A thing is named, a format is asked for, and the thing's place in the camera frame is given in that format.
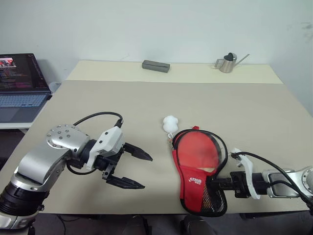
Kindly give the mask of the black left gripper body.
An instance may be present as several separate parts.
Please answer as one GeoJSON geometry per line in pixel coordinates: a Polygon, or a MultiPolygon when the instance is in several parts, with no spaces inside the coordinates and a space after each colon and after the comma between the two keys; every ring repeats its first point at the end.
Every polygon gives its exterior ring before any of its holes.
{"type": "Polygon", "coordinates": [[[115,155],[104,157],[98,155],[96,157],[96,169],[102,171],[102,179],[108,184],[123,184],[123,179],[113,176],[115,168],[120,160],[121,155],[124,153],[124,149],[121,148],[115,155]]]}

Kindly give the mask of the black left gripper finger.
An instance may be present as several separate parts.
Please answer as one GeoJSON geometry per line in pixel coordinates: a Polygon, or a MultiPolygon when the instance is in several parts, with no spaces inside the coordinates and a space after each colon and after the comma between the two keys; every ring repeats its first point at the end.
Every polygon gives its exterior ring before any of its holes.
{"type": "Polygon", "coordinates": [[[142,150],[139,147],[136,147],[130,143],[125,143],[123,145],[124,151],[130,153],[133,157],[141,159],[141,160],[146,160],[146,161],[153,161],[153,158],[144,150],[142,150]]]}
{"type": "Polygon", "coordinates": [[[109,175],[107,177],[106,183],[119,187],[119,188],[123,188],[123,189],[144,189],[145,188],[144,185],[134,180],[131,180],[129,178],[126,178],[126,177],[118,178],[112,175],[109,175]]]}

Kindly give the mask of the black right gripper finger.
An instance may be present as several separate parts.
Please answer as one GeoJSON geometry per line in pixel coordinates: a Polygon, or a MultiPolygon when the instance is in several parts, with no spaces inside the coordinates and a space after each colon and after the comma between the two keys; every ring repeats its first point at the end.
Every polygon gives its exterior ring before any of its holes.
{"type": "Polygon", "coordinates": [[[232,184],[207,184],[206,186],[211,191],[232,190],[232,184]]]}
{"type": "Polygon", "coordinates": [[[206,183],[209,185],[231,185],[231,178],[209,178],[206,180],[206,183]]]}

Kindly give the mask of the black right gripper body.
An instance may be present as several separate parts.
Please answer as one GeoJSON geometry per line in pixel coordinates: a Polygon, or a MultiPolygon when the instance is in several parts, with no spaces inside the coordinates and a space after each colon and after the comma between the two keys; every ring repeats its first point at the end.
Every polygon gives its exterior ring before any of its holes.
{"type": "Polygon", "coordinates": [[[249,198],[251,196],[244,171],[234,171],[230,173],[233,190],[236,198],[249,198]]]}

